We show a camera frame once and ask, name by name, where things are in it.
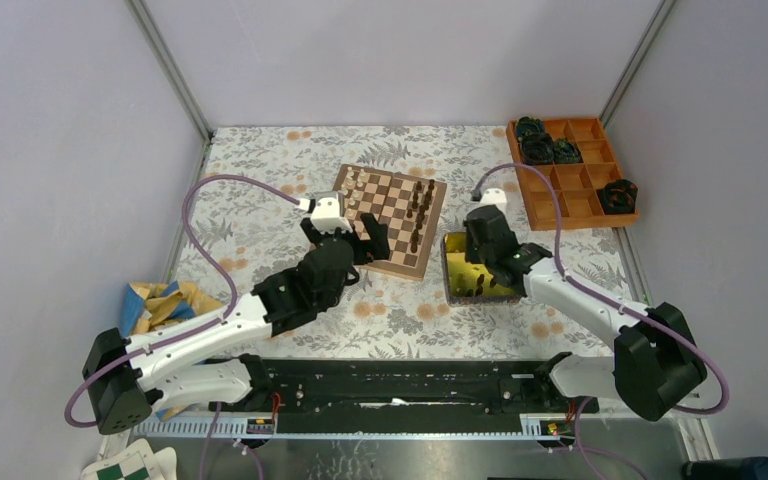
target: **white wall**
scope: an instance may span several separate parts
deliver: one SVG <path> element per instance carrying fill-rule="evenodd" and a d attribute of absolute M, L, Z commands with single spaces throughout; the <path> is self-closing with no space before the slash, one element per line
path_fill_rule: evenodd
<path fill-rule="evenodd" d="M 768 455 L 768 2 L 680 2 L 608 133 L 655 300 L 730 380 L 721 452 Z"/>
<path fill-rule="evenodd" d="M 160 278 L 200 143 L 123 2 L 0 2 L 0 480 L 94 460 L 63 407 L 125 282 Z"/>
<path fill-rule="evenodd" d="M 216 127 L 598 115 L 658 0 L 148 4 Z"/>

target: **blue object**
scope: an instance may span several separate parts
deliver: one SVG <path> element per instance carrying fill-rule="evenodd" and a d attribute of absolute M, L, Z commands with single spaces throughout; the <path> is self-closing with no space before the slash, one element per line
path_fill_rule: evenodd
<path fill-rule="evenodd" d="M 178 281 L 176 280 L 170 283 L 169 286 L 163 290 L 163 293 L 161 293 L 160 296 L 166 297 L 178 289 Z M 125 300 L 122 303 L 122 314 L 119 316 L 119 333 L 123 337 L 127 337 L 131 334 L 131 332 L 134 331 L 134 327 L 137 326 L 137 320 L 140 319 L 143 314 L 143 310 L 145 309 L 145 301 L 146 299 L 137 294 L 131 285 L 125 287 Z M 175 310 L 173 310 L 169 315 L 169 318 L 176 320 L 188 320 L 195 316 L 196 312 L 193 310 L 190 304 L 181 300 L 181 302 L 178 303 L 178 306 L 175 307 Z"/>
<path fill-rule="evenodd" d="M 768 480 L 768 457 L 687 462 L 682 468 L 682 478 L 684 480 Z"/>

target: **wooden chessboard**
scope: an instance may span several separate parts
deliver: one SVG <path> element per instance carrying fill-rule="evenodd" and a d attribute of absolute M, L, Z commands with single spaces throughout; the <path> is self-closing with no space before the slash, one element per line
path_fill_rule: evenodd
<path fill-rule="evenodd" d="M 389 226 L 390 259 L 376 260 L 363 268 L 409 280 L 422 280 L 434 246 L 434 234 L 440 220 L 443 198 L 446 196 L 446 184 L 434 181 L 431 198 L 424 209 L 425 219 L 422 227 L 417 229 L 419 210 L 426 204 L 425 194 L 430 183 L 428 179 L 359 165 L 340 167 L 334 190 L 342 192 L 345 196 L 346 218 L 352 222 L 361 240 L 369 238 L 360 220 L 361 213 L 372 213 L 379 222 Z M 414 208 L 413 198 L 417 184 L 420 185 L 420 190 L 418 205 Z M 412 235 L 416 236 L 416 246 L 413 249 Z"/>

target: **metal frame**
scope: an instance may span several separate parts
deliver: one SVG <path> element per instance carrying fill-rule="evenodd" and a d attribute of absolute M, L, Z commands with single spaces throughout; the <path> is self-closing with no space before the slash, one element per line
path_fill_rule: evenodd
<path fill-rule="evenodd" d="M 602 120 L 602 123 L 605 126 L 608 126 L 611 120 L 613 119 L 614 114 L 616 113 L 618 106 L 620 105 L 623 97 L 625 96 L 625 93 L 628 90 L 629 85 L 634 80 L 634 77 L 636 76 L 640 68 L 640 65 L 642 64 L 643 60 L 646 58 L 647 54 L 649 53 L 652 45 L 655 42 L 655 39 L 657 38 L 658 34 L 661 32 L 663 25 L 665 24 L 667 18 L 669 17 L 670 13 L 673 11 L 677 3 L 678 3 L 678 0 L 662 0 L 659 3 L 658 7 L 655 9 L 652 19 L 650 20 L 643 35 L 641 36 L 641 39 L 638 42 L 634 50 L 634 53 L 629 59 L 628 64 L 626 65 L 622 75 L 620 76 L 617 82 L 617 85 L 614 87 L 614 90 L 611 93 L 611 96 L 609 97 L 608 101 L 605 104 L 604 110 L 602 111 L 600 118 Z M 187 83 L 184 80 L 184 76 L 181 73 L 180 69 L 178 68 L 174 58 L 172 57 L 172 54 L 169 51 L 169 48 L 167 47 L 166 42 L 163 40 L 163 36 L 161 35 L 157 27 L 157 24 L 155 23 L 154 18 L 151 15 L 151 12 L 149 11 L 145 1 L 144 0 L 125 0 L 125 4 L 128 6 L 128 9 L 131 11 L 134 17 L 134 21 L 137 23 L 138 27 L 143 32 L 146 43 L 148 43 L 149 47 L 154 52 L 160 68 L 163 70 L 172 89 L 175 91 L 175 94 L 178 97 L 178 100 L 181 102 L 181 105 L 184 108 L 187 116 L 190 118 L 190 121 L 192 122 L 193 127 L 196 129 L 196 131 L 199 133 L 199 135 L 203 140 L 201 158 L 199 159 L 198 162 L 196 162 L 195 168 L 193 169 L 193 172 L 191 175 L 190 184 L 192 185 L 198 180 L 198 178 L 201 176 L 205 168 L 207 156 L 210 151 L 210 141 L 213 135 L 213 131 L 211 130 L 210 124 L 205 118 L 201 110 L 201 107 L 199 106 L 198 102 L 196 101 L 195 97 L 193 96 L 192 92 L 187 86 Z M 632 235 L 625 228 L 615 229 L 614 231 L 620 245 L 620 257 L 622 259 L 623 266 L 625 267 L 625 270 L 627 272 L 627 278 L 629 281 L 629 288 L 631 290 L 632 298 L 644 303 L 652 302 L 653 298 L 650 293 L 648 284 L 646 282 L 646 278 L 643 274 L 642 266 L 640 264 L 640 257 L 637 253 L 637 249 L 635 248 Z M 180 252 L 186 241 L 183 237 L 182 226 L 180 224 L 178 227 L 178 231 L 176 232 L 175 238 L 176 238 L 175 244 L 172 248 L 172 251 L 170 252 L 169 259 L 166 264 L 166 268 L 163 272 L 164 279 L 167 281 L 173 275 L 174 269 L 178 262 L 178 258 L 180 256 Z M 618 413 L 619 412 L 615 412 L 615 413 L 611 413 L 610 415 L 617 416 L 617 418 L 625 417 L 625 415 L 623 415 L 622 413 L 619 413 L 619 415 L 617 415 Z M 189 413 L 189 414 L 185 413 L 180 417 L 178 421 L 187 422 L 188 417 L 192 419 L 192 417 L 200 417 L 201 415 L 207 415 L 207 414 L 206 413 L 200 414 L 195 412 Z M 530 419 L 528 419 L 527 416 L 525 416 L 526 421 L 525 423 L 523 423 L 523 427 L 524 428 L 526 427 L 526 423 L 528 420 L 533 420 L 537 418 L 552 419 L 552 418 L 556 418 L 556 416 L 554 415 L 531 416 Z M 716 445 L 713 442 L 713 438 L 711 436 L 707 420 L 690 418 L 690 417 L 673 417 L 673 420 L 676 421 L 679 426 L 682 438 L 685 443 L 687 454 L 691 460 L 704 460 L 704 459 L 719 457 L 719 453 L 717 451 Z M 229 418 L 228 421 L 232 423 L 233 421 L 240 421 L 240 415 L 235 414 L 233 417 Z M 132 433 L 131 431 L 128 431 L 128 432 L 123 432 L 120 434 L 104 437 L 104 440 L 101 444 L 101 448 L 98 454 L 98 459 L 101 460 L 104 458 L 110 458 L 111 456 L 116 455 L 119 452 L 123 451 L 127 447 L 128 443 L 130 442 L 131 433 Z M 403 435 L 387 435 L 386 437 L 388 439 L 417 439 L 417 437 L 413 435 L 404 435 L 404 436 Z M 345 439 L 346 437 L 342 435 L 335 435 L 333 438 Z M 532 436 L 527 435 L 525 433 L 523 433 L 522 435 L 507 435 L 507 436 L 465 435 L 465 436 L 458 436 L 457 438 L 464 439 L 464 440 L 467 440 L 467 439 L 487 439 L 487 440 L 534 439 Z"/>
<path fill-rule="evenodd" d="M 672 13 L 673 8 L 675 8 L 677 3 L 678 0 L 661 0 L 661 3 L 658 4 L 658 8 L 655 9 L 655 14 L 652 16 L 652 20 L 649 21 L 649 25 L 647 25 L 646 30 L 643 31 L 643 36 L 640 37 L 640 41 L 637 43 L 637 47 L 634 49 L 634 53 L 631 55 L 628 65 L 626 65 L 625 70 L 622 75 L 620 75 L 616 87 L 614 87 L 614 91 L 608 98 L 608 102 L 605 104 L 605 109 L 602 110 L 602 115 L 599 116 L 605 127 L 607 127 L 608 123 L 614 118 L 614 113 L 616 113 L 617 107 L 619 107 L 620 102 L 625 96 L 628 86 L 631 84 L 632 80 L 634 80 L 635 75 L 637 75 L 637 70 L 640 68 L 646 55 L 649 54 L 652 44 L 655 43 L 655 39 L 658 38 L 661 28 L 664 26 L 664 23 L 666 23 L 667 18 L 669 18 L 670 13 Z"/>
<path fill-rule="evenodd" d="M 137 26 L 143 32 L 146 43 L 154 52 L 157 63 L 160 64 L 160 68 L 172 85 L 172 89 L 178 96 L 178 100 L 181 101 L 181 106 L 184 107 L 187 116 L 190 117 L 190 121 L 193 122 L 196 131 L 199 132 L 202 140 L 210 141 L 212 136 L 210 125 L 204 118 L 201 107 L 199 107 L 198 102 L 193 97 L 193 93 L 187 87 L 187 82 L 184 81 L 184 76 L 181 74 L 178 64 L 172 58 L 172 54 L 169 52 L 169 48 L 166 46 L 160 30 L 158 30 L 157 24 L 154 23 L 154 18 L 151 12 L 149 12 L 148 6 L 146 6 L 143 0 L 125 0 L 125 4 L 133 14 L 134 21 L 137 22 Z"/>

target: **red wire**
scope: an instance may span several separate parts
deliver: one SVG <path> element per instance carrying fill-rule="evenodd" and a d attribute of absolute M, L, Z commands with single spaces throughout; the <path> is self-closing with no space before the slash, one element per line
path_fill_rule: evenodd
<path fill-rule="evenodd" d="M 569 410 L 567 411 L 567 418 L 564 423 L 569 423 L 572 420 L 572 416 L 575 414 L 575 400 L 570 401 Z"/>
<path fill-rule="evenodd" d="M 278 409 L 281 408 L 281 394 L 278 392 L 272 395 L 272 428 L 275 428 L 275 415 L 278 414 Z"/>

